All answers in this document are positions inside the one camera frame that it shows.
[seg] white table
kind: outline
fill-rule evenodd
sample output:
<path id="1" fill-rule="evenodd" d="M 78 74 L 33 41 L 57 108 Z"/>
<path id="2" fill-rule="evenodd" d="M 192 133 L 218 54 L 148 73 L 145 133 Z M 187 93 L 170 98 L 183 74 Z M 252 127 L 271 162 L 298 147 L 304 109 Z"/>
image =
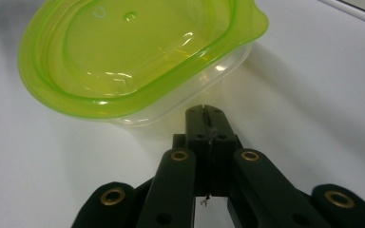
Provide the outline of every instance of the white table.
<path id="1" fill-rule="evenodd" d="M 138 134 L 33 99 L 16 51 L 41 2 L 0 1 L 0 228 L 69 227 L 102 184 L 150 179 L 183 133 Z M 270 27 L 215 105 L 298 189 L 331 182 L 365 199 L 365 22 L 316 0 L 258 4 Z M 195 227 L 232 227 L 225 205 L 197 204 Z"/>

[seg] black metal bracket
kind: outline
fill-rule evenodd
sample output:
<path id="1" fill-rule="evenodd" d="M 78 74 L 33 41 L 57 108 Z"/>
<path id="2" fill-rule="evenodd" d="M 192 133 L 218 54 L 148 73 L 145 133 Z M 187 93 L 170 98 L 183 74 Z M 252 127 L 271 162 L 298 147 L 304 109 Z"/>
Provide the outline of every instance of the black metal bracket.
<path id="1" fill-rule="evenodd" d="M 238 228 L 365 227 L 363 199 L 333 184 L 298 191 L 264 154 L 242 147 L 220 109 L 193 106 L 185 118 L 152 180 L 101 186 L 72 227 L 194 227 L 195 197 L 210 196 L 228 198 Z"/>

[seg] brass rivet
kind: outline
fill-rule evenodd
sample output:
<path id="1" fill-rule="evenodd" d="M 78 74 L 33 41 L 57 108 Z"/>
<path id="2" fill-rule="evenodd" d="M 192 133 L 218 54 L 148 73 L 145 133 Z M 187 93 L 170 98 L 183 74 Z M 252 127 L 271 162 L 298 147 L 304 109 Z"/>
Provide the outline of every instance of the brass rivet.
<path id="1" fill-rule="evenodd" d="M 171 159 L 175 161 L 184 161 L 188 159 L 188 154 L 185 151 L 175 151 L 171 154 Z"/>
<path id="2" fill-rule="evenodd" d="M 255 162 L 259 160 L 259 155 L 256 152 L 253 151 L 244 151 L 241 153 L 241 156 L 250 162 Z"/>
<path id="3" fill-rule="evenodd" d="M 102 194 L 100 200 L 105 206 L 113 206 L 122 202 L 125 198 L 125 191 L 121 187 L 107 190 Z"/>
<path id="4" fill-rule="evenodd" d="M 351 209 L 355 207 L 354 200 L 341 192 L 326 191 L 324 196 L 329 202 L 331 202 L 335 206 L 346 209 Z"/>

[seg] plastic container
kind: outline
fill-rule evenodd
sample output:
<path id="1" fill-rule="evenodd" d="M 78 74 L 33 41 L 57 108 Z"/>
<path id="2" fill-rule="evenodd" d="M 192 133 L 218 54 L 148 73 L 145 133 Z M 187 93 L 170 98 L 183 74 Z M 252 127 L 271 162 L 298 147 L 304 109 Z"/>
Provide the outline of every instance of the plastic container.
<path id="1" fill-rule="evenodd" d="M 148 124 L 237 67 L 267 25 L 253 0 L 48 0 L 19 70 L 59 112 Z"/>

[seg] green lid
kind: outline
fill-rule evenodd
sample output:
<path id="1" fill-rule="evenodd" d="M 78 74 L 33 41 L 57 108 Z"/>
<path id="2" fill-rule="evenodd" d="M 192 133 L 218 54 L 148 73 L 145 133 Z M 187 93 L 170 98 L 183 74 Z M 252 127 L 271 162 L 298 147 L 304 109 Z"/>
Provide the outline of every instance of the green lid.
<path id="1" fill-rule="evenodd" d="M 19 50 L 28 91 L 66 114 L 134 113 L 260 37 L 254 0 L 48 0 Z"/>

